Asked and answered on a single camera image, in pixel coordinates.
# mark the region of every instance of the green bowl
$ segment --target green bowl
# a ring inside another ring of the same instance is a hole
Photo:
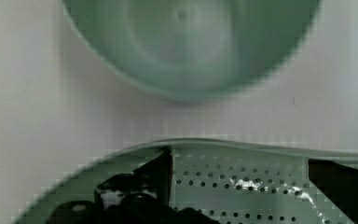
[[[155,159],[163,146],[172,147],[171,207],[200,209],[223,224],[352,223],[310,182],[308,159],[334,159],[358,167],[358,155],[212,139],[169,139],[113,153],[60,181],[14,223],[45,224],[61,203],[93,202],[98,185]]]
[[[62,0],[114,73],[179,101],[260,81],[307,32],[321,0]]]

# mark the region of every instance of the green colander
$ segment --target green colander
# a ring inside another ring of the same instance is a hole
[[[115,74],[190,102],[261,81],[299,45],[320,1],[62,0]]]
[[[62,181],[16,223],[44,224],[58,204],[93,201],[96,186],[155,159],[162,146],[172,146],[173,208],[192,207],[223,224],[353,223],[310,182],[307,161],[358,167],[358,157],[207,139],[159,141],[114,153]]]

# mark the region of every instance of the black object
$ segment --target black object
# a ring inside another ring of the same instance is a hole
[[[358,170],[332,161],[309,160],[310,181],[358,224]]]
[[[146,193],[168,205],[172,183],[172,155],[170,147],[163,147],[156,159],[139,167],[133,174],[114,175],[94,190],[94,200],[103,210],[119,205],[132,193]]]
[[[121,204],[129,223],[138,224],[218,224],[192,208],[176,212],[147,194],[132,194]]]
[[[76,201],[59,205],[46,224],[99,224],[101,211],[95,203]]]

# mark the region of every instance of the perforated surface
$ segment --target perforated surface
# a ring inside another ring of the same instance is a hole
[[[194,142],[170,142],[174,156],[171,207],[193,207],[223,224],[352,223],[310,183],[307,158],[229,143]],[[135,147],[72,176],[36,202],[18,223],[44,223],[60,203],[93,201],[98,184],[156,158],[160,152],[153,148],[156,144]]]

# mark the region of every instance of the white countertop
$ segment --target white countertop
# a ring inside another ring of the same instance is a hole
[[[164,102],[117,79],[56,1],[0,1],[0,223],[68,172],[153,140],[358,152],[358,1],[324,1],[274,73],[207,105]]]

